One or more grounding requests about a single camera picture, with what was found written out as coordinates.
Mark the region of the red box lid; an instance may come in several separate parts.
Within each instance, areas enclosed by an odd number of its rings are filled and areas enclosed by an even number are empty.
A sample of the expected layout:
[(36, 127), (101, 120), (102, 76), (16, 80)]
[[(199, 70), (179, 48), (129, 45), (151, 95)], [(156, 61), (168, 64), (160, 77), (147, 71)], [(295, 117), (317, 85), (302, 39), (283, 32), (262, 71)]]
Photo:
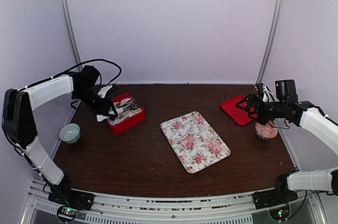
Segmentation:
[(220, 104), (220, 108), (238, 125), (246, 126), (253, 121), (248, 113), (236, 107), (236, 103), (245, 99), (245, 96), (238, 95)]

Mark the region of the red chocolate box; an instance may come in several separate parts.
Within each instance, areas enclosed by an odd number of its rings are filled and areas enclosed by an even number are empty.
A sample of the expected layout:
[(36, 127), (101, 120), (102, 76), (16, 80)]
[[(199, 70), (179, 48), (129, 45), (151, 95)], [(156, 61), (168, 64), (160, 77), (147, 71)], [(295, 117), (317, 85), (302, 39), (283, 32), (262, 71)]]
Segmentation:
[[(131, 94), (124, 93), (118, 97), (113, 98), (112, 102), (115, 108), (118, 109), (122, 104), (125, 104), (129, 100), (135, 101), (136, 99)], [(138, 108), (135, 110), (123, 111), (115, 120), (106, 120), (106, 124), (113, 134), (121, 134), (145, 120), (144, 107), (141, 104), (137, 104), (137, 106)]]

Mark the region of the black white kitchen tongs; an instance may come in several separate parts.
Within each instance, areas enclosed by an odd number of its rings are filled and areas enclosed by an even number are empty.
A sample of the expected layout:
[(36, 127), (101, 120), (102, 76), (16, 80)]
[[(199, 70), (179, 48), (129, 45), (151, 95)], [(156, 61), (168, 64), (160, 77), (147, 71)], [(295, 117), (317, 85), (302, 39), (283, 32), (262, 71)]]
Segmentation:
[(108, 114), (97, 115), (96, 116), (97, 122), (102, 122), (108, 118), (115, 119), (119, 115), (121, 115), (123, 112), (130, 111), (130, 110), (136, 110), (138, 108), (139, 108), (139, 105), (135, 100), (131, 98), (125, 98), (119, 103), (118, 107), (116, 107), (115, 104), (113, 104), (113, 108), (110, 109)]

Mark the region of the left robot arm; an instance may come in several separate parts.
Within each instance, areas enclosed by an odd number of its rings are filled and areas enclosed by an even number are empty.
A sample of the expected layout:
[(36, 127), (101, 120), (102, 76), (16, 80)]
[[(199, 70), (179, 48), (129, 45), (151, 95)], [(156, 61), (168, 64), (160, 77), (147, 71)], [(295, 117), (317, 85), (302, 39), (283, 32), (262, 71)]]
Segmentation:
[[(118, 70), (117, 74), (100, 89), (95, 89), (101, 73), (92, 65), (94, 62), (107, 63)], [(94, 113), (98, 122), (106, 119), (114, 120), (118, 116), (110, 94), (116, 87), (115, 80), (122, 73), (121, 66), (106, 59), (91, 59), (80, 65), (83, 67), (80, 71), (71, 67), (22, 88), (8, 89), (3, 103), (4, 136), (65, 205), (74, 203), (76, 193), (71, 189), (68, 175), (56, 165), (40, 141), (36, 111), (60, 97), (70, 95), (72, 100), (84, 103)]]

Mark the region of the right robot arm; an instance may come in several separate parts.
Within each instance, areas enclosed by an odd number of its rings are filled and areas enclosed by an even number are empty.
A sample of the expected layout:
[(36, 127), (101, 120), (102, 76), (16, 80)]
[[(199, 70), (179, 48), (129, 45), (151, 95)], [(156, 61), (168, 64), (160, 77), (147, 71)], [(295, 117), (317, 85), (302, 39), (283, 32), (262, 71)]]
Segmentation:
[(337, 195), (337, 118), (299, 100), (293, 79), (277, 80), (271, 87), (259, 83), (235, 107), (253, 122), (275, 123), (296, 165), (277, 176), (270, 196), (274, 203), (283, 203), (291, 191)]

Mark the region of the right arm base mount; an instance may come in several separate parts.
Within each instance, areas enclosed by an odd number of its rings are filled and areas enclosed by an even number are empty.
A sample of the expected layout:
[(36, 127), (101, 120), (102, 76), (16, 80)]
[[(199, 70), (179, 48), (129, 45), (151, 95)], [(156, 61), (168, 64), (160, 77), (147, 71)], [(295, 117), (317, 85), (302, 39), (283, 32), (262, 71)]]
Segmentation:
[(257, 210), (268, 210), (269, 216), (274, 221), (286, 221), (291, 215), (290, 203), (298, 199), (294, 191), (280, 192), (277, 189), (255, 192), (252, 195)]

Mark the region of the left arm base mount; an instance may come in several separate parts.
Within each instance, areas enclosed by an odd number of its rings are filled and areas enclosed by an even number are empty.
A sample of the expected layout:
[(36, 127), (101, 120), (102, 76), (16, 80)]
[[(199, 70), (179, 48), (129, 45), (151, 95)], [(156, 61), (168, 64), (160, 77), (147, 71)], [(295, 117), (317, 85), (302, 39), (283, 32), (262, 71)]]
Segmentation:
[(88, 192), (70, 190), (70, 194), (62, 193), (60, 190), (50, 187), (48, 200), (59, 204), (56, 216), (64, 223), (74, 221), (83, 210), (91, 210), (95, 195)]

